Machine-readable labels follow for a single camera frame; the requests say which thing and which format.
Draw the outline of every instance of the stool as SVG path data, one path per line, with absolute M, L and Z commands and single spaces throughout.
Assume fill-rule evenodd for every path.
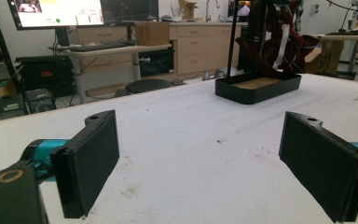
M 170 81 L 162 79 L 142 79 L 128 84 L 125 88 L 128 95 L 142 93 L 146 91 L 156 91 L 169 88 L 172 85 Z

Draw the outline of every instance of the wall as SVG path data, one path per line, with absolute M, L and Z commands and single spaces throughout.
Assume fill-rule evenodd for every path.
M 336 3 L 346 6 L 350 0 L 335 0 Z M 205 18 L 207 0 L 193 0 L 196 2 L 195 17 Z M 220 8 L 216 8 L 215 0 L 210 0 L 209 12 L 212 21 L 217 21 L 218 16 L 226 16 L 228 0 L 218 0 Z M 319 13 L 310 15 L 310 5 L 319 4 Z M 304 3 L 302 16 L 302 34 L 324 34 L 340 28 L 345 16 L 345 10 L 335 6 L 329 6 L 326 0 L 307 0 Z M 179 10 L 177 0 L 160 0 L 158 2 L 159 15 L 172 15 Z M 50 55 L 48 47 L 54 42 L 53 30 L 17 31 L 11 18 L 6 0 L 0 0 L 0 26 L 7 42 L 12 61 L 17 57 Z

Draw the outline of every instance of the black tray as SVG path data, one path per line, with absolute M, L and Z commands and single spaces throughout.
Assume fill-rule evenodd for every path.
M 301 75 L 282 72 L 279 74 L 279 77 L 277 77 L 280 80 L 279 82 L 252 90 L 237 87 L 235 84 L 263 77 L 259 73 L 245 73 L 234 77 L 219 78 L 215 81 L 215 94 L 243 105 L 253 105 L 289 91 L 298 90 Z

